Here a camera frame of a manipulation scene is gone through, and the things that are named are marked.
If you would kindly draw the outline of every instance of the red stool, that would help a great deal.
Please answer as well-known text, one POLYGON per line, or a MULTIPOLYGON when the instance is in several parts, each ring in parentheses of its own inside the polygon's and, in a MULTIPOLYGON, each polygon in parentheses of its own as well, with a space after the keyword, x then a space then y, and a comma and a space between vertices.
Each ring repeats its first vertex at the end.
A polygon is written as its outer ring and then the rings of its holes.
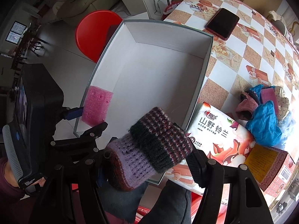
POLYGON ((122 22, 122 18, 109 10, 87 14, 78 24, 75 40, 79 50, 97 63, 109 39, 122 22))

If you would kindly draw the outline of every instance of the maroon sleeve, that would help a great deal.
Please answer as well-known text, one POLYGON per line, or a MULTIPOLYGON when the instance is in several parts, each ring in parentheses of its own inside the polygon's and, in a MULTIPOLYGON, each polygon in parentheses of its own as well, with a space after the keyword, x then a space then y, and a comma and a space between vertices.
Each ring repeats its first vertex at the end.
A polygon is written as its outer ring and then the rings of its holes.
POLYGON ((24 197, 24 191, 10 185, 4 177, 4 165, 7 158, 0 159, 0 204, 10 205, 24 197))

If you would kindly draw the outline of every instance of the white cardboard box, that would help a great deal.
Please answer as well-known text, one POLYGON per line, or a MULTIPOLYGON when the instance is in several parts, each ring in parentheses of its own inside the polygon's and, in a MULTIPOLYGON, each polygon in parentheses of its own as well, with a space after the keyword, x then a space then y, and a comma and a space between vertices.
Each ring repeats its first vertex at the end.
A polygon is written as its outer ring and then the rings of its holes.
MULTIPOLYGON (((204 80, 213 37, 186 26, 154 20, 125 20, 103 51, 87 85, 113 92, 103 149, 122 137, 153 107, 186 130, 204 80)), ((77 118, 74 134, 90 126, 77 118)))

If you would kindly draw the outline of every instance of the hand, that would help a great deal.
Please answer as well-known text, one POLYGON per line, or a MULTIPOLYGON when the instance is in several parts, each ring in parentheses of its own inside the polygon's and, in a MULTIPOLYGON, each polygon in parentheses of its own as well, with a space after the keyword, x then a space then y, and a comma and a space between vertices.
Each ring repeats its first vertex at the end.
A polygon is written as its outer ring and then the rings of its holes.
MULTIPOLYGON (((4 177, 10 185, 12 185, 13 187, 19 187, 8 161, 4 165, 4 177)), ((46 180, 44 178, 41 178, 40 180, 33 183, 33 185, 38 183, 42 187, 45 182, 46 180)))

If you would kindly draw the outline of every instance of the tile floor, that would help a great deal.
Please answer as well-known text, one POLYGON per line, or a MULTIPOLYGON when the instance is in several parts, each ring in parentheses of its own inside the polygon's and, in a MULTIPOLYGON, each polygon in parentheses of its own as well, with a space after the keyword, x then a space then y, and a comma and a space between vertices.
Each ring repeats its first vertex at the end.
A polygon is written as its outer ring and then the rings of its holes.
MULTIPOLYGON (((79 107, 95 63, 77 48, 75 28, 64 21, 43 25, 38 37, 48 42, 44 49, 36 50, 37 57, 29 51, 28 63, 43 63, 64 93, 63 106, 79 107)), ((75 120, 61 121, 56 126, 55 140, 74 138, 75 120)))

